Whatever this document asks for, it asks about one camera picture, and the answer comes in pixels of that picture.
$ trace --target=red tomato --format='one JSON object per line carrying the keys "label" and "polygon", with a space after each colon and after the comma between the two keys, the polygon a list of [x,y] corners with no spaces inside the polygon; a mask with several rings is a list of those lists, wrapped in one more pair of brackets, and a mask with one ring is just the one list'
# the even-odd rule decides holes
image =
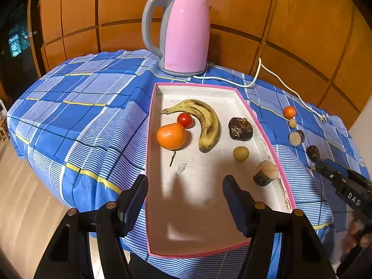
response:
{"label": "red tomato", "polygon": [[184,128],[188,128],[192,124],[192,118],[191,115],[187,112],[182,112],[177,117],[177,123],[184,126]]}

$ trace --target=gray kettle handle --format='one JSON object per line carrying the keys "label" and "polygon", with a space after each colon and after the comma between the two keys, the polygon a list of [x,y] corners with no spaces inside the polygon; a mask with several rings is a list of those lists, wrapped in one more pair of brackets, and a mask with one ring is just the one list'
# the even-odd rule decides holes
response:
{"label": "gray kettle handle", "polygon": [[163,53],[159,47],[153,45],[150,39],[150,27],[151,27],[151,19],[153,17],[153,12],[155,7],[162,6],[162,7],[170,7],[172,6],[174,0],[148,0],[142,14],[142,38],[146,48],[152,52],[153,54],[157,55],[158,57],[163,57]]}

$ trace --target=white power cord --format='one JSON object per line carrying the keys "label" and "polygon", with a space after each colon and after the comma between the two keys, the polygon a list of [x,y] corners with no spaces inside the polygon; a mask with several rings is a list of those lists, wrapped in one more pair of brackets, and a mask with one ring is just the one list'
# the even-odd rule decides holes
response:
{"label": "white power cord", "polygon": [[237,87],[241,87],[241,88],[249,88],[251,87],[252,85],[254,85],[254,83],[256,82],[256,79],[258,77],[258,74],[260,73],[260,69],[261,67],[263,69],[265,69],[268,73],[272,74],[273,76],[275,76],[282,84],[285,88],[287,88],[289,91],[293,92],[298,98],[299,100],[301,101],[301,103],[303,104],[303,106],[309,110],[310,112],[314,113],[322,123],[325,123],[327,121],[327,118],[325,115],[320,115],[319,113],[317,113],[315,110],[313,110],[310,106],[306,105],[305,102],[302,100],[302,98],[300,97],[300,95],[294,91],[293,89],[289,88],[283,81],[282,79],[277,75],[275,74],[274,72],[270,71],[269,69],[267,69],[261,62],[261,58],[259,57],[258,58],[258,67],[257,67],[257,71],[256,71],[256,74],[254,75],[254,79],[253,81],[251,81],[248,85],[241,85],[241,84],[238,84],[238,83],[234,83],[232,81],[229,81],[227,79],[224,79],[224,78],[220,78],[218,76],[204,76],[204,77],[200,77],[200,76],[193,76],[194,78],[196,79],[199,79],[199,80],[220,80],[220,81],[224,81],[224,82],[227,82],[227,83],[230,83],[232,85],[235,85]]}

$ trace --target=window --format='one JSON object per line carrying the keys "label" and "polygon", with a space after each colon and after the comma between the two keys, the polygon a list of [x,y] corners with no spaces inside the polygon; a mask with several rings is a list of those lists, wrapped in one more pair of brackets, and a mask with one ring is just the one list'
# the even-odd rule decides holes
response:
{"label": "window", "polygon": [[16,57],[22,51],[30,47],[30,41],[25,38],[27,32],[27,17],[22,16],[24,4],[19,6],[11,15],[12,21],[15,22],[14,27],[9,31],[9,49],[12,57]]}
{"label": "window", "polygon": [[9,38],[9,47],[10,47],[10,53],[12,54],[12,57],[17,56],[22,52],[21,43],[20,43],[18,34],[15,34]]}

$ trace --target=tablecloth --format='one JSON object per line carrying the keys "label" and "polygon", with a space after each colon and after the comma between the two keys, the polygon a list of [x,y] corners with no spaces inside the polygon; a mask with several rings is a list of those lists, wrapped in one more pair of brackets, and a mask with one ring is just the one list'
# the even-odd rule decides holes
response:
{"label": "tablecloth", "polygon": [[[7,121],[11,141],[42,182],[65,205],[81,212],[101,207],[131,187],[144,172],[146,133],[153,86],[158,82],[207,83],[232,86],[218,80],[167,75],[159,58],[147,50],[102,52],[67,60],[36,81],[12,106]],[[252,77],[209,64],[205,76],[220,76],[248,84]],[[250,104],[282,164],[297,208],[302,209],[331,261],[340,255],[339,239],[345,233],[348,207],[331,183],[311,167],[305,149],[316,145],[323,158],[368,177],[352,138],[337,116],[327,123],[303,108],[297,98],[264,81],[252,88],[237,87]],[[284,107],[297,110],[297,128],[305,142],[293,147]],[[276,234],[268,278],[275,278],[280,253]],[[236,278],[247,252],[242,247],[209,257],[162,259],[149,256],[145,208],[135,228],[123,239],[138,256],[178,278]]]}

